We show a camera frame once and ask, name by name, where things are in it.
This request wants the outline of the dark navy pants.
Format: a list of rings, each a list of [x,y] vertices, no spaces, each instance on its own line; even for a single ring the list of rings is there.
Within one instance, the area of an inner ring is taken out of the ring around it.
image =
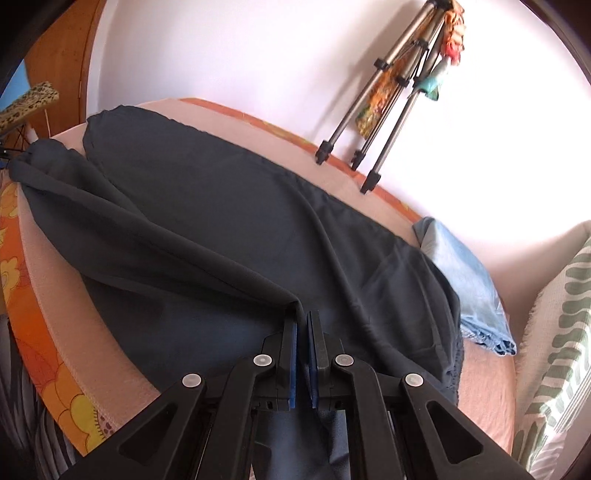
[[[157,389],[228,374],[286,321],[456,401],[460,301],[419,248],[255,152],[156,112],[92,116],[83,147],[12,160],[33,219]]]

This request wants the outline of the folded light blue garment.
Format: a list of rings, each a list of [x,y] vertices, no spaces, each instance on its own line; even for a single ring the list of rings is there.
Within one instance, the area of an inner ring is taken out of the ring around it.
[[[464,338],[498,356],[514,356],[517,344],[501,297],[483,263],[443,223],[425,217],[413,225],[420,249],[445,275],[460,300]]]

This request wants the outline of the silver folded tripod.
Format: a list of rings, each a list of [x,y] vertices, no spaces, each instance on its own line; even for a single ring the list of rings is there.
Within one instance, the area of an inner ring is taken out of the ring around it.
[[[380,133],[386,120],[388,119],[394,105],[401,99],[405,91],[410,94],[406,103],[394,125],[385,145],[378,155],[375,164],[363,180],[360,191],[366,194],[375,190],[379,184],[382,175],[381,169],[386,161],[394,143],[400,136],[401,129],[408,120],[417,100],[424,96],[432,101],[437,101],[440,97],[440,84],[447,71],[457,65],[452,65],[451,61],[443,58],[438,53],[439,47],[443,40],[443,25],[444,15],[451,9],[452,1],[427,1],[422,8],[415,15],[408,27],[401,33],[400,37],[386,54],[385,57],[379,58],[374,62],[375,72],[370,77],[365,86],[353,99],[351,106],[346,110],[346,114],[342,116],[341,121],[329,139],[322,141],[315,153],[315,162],[322,165],[328,161],[332,150],[335,148],[342,133],[346,127],[353,125],[356,127],[356,117],[360,114],[363,107],[365,107],[370,99],[370,91],[377,85],[378,81],[384,76],[384,73],[394,65],[394,61],[404,58],[405,55],[410,57],[410,65],[403,68],[401,79],[398,80],[399,85],[394,91],[394,97],[387,103],[386,111],[377,126],[370,133],[370,137],[363,139],[363,145],[360,149],[353,153],[349,168],[356,171],[363,160],[365,160],[370,147],[373,146],[377,135]]]

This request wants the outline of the green white patterned pillow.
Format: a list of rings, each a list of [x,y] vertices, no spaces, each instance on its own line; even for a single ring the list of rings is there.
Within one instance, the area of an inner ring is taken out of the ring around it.
[[[516,361],[512,456],[549,479],[590,397],[590,243],[538,294]]]

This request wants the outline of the orange floral bed sheet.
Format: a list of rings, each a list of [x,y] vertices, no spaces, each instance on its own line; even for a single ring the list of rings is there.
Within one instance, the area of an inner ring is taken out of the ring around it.
[[[314,144],[256,117],[200,99],[147,102],[145,109],[256,152],[351,205],[408,243],[419,215],[387,190],[363,195],[365,177]],[[49,415],[82,455],[155,399],[123,355],[78,273],[35,224],[20,186],[1,175],[1,278],[5,310],[26,371]]]

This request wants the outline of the colourful cloth on tripod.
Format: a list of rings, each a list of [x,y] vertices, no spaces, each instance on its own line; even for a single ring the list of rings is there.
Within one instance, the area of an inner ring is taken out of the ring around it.
[[[463,37],[465,32],[464,8],[458,1],[451,2],[451,9],[444,15],[443,40],[438,53],[451,61],[452,65],[460,63],[464,50]],[[409,55],[394,61],[377,85],[370,91],[370,99],[356,117],[356,130],[364,139],[370,137],[373,129],[385,114],[387,103],[393,99],[394,91],[399,85],[403,68],[410,65]]]

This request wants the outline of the leopard print chair seat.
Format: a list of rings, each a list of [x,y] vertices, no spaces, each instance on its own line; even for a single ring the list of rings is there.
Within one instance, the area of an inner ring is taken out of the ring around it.
[[[4,108],[0,114],[1,134],[6,135],[25,124],[27,119],[38,111],[46,110],[59,100],[59,92],[48,81],[31,87],[22,96]]]

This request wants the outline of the wooden door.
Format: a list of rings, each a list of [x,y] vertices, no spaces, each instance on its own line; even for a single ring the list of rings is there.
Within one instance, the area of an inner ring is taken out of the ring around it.
[[[35,42],[25,57],[31,84],[51,83],[57,102],[31,117],[37,135],[49,138],[86,119],[92,48],[105,3],[74,2]]]

